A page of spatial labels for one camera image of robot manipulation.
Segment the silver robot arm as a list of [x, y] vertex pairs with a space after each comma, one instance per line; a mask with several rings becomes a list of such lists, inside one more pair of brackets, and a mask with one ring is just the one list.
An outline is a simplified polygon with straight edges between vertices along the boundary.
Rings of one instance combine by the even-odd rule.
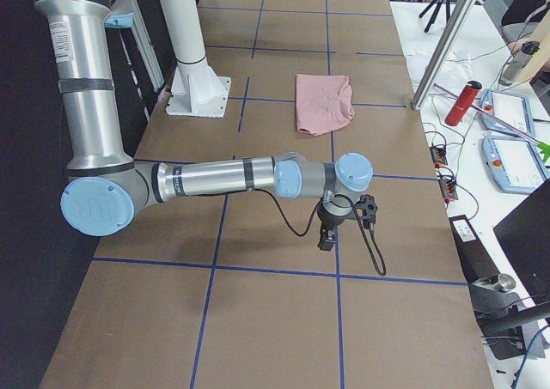
[[374, 248], [376, 204], [366, 194], [373, 169], [362, 155], [313, 162], [297, 153], [169, 166], [135, 162], [124, 150], [107, 49], [107, 27], [129, 27], [132, 0], [34, 0], [49, 23], [73, 157], [60, 199], [76, 230], [107, 236], [141, 210], [174, 198], [262, 191], [272, 199], [315, 198], [318, 247], [329, 251], [336, 229], [355, 221]]

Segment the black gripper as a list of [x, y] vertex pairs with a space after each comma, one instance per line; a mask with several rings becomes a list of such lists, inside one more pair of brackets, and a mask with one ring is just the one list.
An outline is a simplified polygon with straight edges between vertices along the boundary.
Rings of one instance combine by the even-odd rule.
[[337, 242], [336, 228], [344, 221], [344, 218], [328, 212], [324, 205], [318, 208], [317, 215], [321, 222], [317, 247], [323, 252], [331, 252]]

